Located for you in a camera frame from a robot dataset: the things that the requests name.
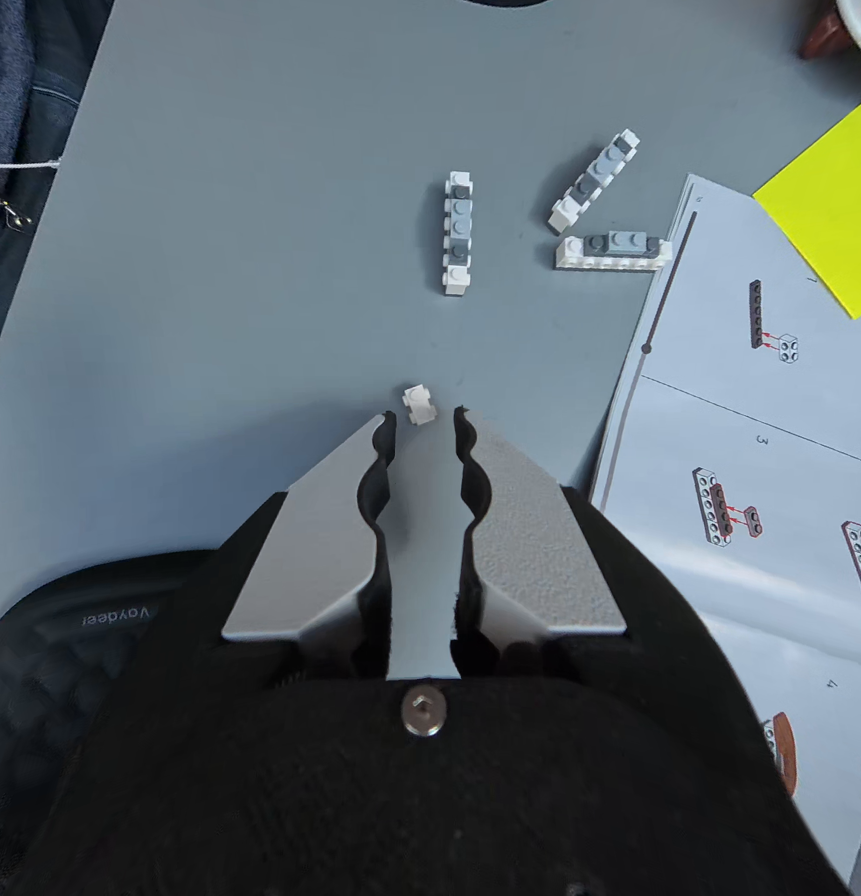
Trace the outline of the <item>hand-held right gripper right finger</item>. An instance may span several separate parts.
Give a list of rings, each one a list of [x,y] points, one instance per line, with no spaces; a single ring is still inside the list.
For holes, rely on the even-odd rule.
[[[469,509],[463,538],[455,638],[462,678],[531,664],[564,636],[621,636],[626,621],[558,480],[482,415],[454,413]]]

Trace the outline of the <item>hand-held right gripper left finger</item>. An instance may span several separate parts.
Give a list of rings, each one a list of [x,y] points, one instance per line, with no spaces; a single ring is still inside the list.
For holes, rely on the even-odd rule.
[[[396,414],[369,420],[294,482],[223,626],[228,642],[295,644],[358,678],[389,672],[392,584],[379,516]]]

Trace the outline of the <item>grey white lego strip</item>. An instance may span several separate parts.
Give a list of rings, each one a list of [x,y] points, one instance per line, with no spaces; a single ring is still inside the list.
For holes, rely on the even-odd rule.
[[[610,230],[567,237],[557,247],[554,269],[618,273],[655,273],[672,261],[672,243],[645,231]]]
[[[552,206],[549,228],[557,235],[573,227],[578,218],[626,167],[638,152],[638,136],[629,129],[618,133]]]
[[[446,181],[442,285],[448,297],[462,297],[471,283],[472,189],[469,172],[451,171]]]

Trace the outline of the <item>lego instruction booklet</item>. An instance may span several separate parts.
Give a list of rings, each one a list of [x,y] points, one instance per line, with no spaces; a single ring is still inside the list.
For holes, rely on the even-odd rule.
[[[593,502],[704,618],[861,894],[861,319],[749,196],[690,175]]]

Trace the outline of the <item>black mesh carry case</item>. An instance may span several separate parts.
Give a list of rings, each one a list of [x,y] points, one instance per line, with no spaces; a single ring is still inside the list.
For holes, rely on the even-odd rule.
[[[36,588],[0,618],[0,894],[143,633],[213,554],[91,566]]]

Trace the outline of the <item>yellow paper sheet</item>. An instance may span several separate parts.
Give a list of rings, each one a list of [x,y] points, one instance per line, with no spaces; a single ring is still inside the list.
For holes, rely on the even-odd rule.
[[[861,318],[861,105],[753,197],[847,315]]]

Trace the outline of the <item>dark blue jacket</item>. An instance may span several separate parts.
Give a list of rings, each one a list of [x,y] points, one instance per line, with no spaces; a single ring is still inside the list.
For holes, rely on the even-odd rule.
[[[62,157],[112,1],[0,1],[0,163]],[[32,218],[17,232],[0,211],[0,335],[56,170],[0,171],[0,196]]]

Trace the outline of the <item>brown object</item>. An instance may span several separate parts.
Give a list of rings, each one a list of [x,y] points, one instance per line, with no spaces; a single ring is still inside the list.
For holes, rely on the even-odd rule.
[[[813,60],[838,55],[853,47],[850,30],[836,6],[817,15],[799,46],[798,57]]]

